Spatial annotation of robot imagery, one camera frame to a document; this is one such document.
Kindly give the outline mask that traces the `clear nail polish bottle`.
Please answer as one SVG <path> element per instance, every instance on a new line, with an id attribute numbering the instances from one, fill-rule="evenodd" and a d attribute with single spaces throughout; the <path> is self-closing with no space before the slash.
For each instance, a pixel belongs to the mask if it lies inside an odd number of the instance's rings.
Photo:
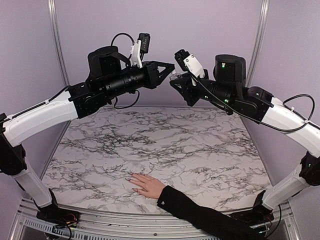
<path id="1" fill-rule="evenodd" d="M 180 73 L 172 73 L 169 76 L 170 81 L 180 80 L 182 78 L 183 78 L 183 76 Z"/>

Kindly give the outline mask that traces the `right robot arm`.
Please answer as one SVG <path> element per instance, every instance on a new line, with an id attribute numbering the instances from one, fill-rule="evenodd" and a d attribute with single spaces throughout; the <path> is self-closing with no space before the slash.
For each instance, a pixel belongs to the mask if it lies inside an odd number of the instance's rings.
<path id="1" fill-rule="evenodd" d="M 304 117 L 286 101 L 258 86 L 246 86 L 246 61 L 243 57 L 219 54 L 215 57 L 213 79 L 198 59 L 185 50 L 174 58 L 183 73 L 170 79 L 188 106 L 205 100 L 225 111 L 238 114 L 257 124 L 277 130 L 306 149 L 300 164 L 272 188 L 259 193 L 250 210 L 238 211 L 231 217 L 254 225 L 272 217 L 272 211 L 300 193 L 320 184 L 320 128 L 309 117 Z"/>

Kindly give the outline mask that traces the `black sleeved forearm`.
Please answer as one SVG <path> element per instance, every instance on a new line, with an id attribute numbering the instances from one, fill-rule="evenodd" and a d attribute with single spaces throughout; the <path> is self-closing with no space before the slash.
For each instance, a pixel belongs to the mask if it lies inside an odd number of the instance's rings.
<path id="1" fill-rule="evenodd" d="M 250 226 L 212 208 L 200 206 L 181 191 L 166 186 L 157 206 L 174 217 L 191 223 L 195 228 L 221 240 L 265 240 Z"/>

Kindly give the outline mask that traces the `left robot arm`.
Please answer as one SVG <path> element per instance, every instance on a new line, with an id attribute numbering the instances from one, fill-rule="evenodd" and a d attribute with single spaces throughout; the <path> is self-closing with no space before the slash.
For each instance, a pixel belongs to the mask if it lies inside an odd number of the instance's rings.
<path id="1" fill-rule="evenodd" d="M 13 115 L 0 116 L 0 170 L 11 176 L 33 199 L 37 217 L 53 223 L 66 219 L 47 188 L 26 160 L 23 141 L 60 123 L 82 119 L 112 103 L 114 98 L 139 88 L 155 89 L 174 71 L 172 63 L 141 61 L 141 51 L 132 47 L 131 58 L 116 46 L 89 53 L 86 81 L 66 86 L 54 97 Z"/>

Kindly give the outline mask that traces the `person's bare hand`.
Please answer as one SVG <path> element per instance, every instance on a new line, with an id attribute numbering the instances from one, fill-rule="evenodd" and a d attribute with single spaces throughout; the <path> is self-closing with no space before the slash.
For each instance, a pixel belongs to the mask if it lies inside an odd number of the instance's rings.
<path id="1" fill-rule="evenodd" d="M 134 184 L 133 191 L 146 198 L 159 199 L 163 189 L 166 187 L 160 180 L 149 175 L 130 173 L 131 178 L 125 180 Z"/>

